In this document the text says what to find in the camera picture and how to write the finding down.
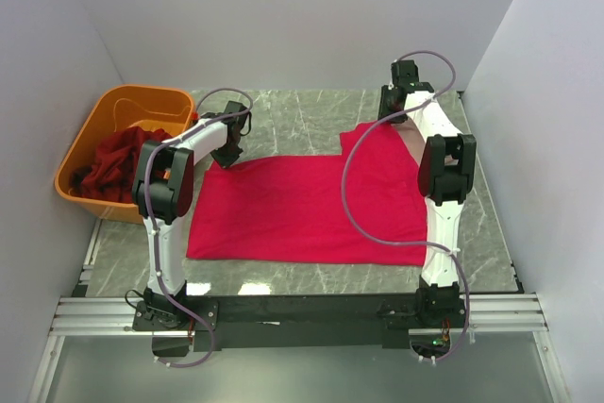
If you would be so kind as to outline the bright pink t shirt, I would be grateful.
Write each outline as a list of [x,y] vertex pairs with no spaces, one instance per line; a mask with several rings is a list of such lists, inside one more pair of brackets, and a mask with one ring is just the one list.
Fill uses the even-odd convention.
[[427,208],[398,131],[362,123],[340,144],[339,155],[212,164],[187,258],[423,265]]

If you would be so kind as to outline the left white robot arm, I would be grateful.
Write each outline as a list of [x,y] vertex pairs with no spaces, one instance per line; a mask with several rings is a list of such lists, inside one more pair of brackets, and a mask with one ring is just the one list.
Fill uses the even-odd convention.
[[194,166],[206,156],[227,168],[243,150],[251,131],[251,108],[229,101],[219,113],[206,113],[190,129],[161,142],[143,144],[132,185],[132,199],[143,218],[149,247],[149,279],[143,301],[149,311],[174,316],[186,299],[179,258],[183,218],[193,203]]

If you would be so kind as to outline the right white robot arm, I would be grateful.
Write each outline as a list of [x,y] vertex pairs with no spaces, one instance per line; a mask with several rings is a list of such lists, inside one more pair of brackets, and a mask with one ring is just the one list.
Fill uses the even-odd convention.
[[417,184],[427,205],[428,245],[411,315],[438,327],[466,314],[455,258],[463,204],[474,186],[477,141],[449,120],[411,57],[409,53],[391,64],[377,117],[391,124],[411,121],[424,141]]

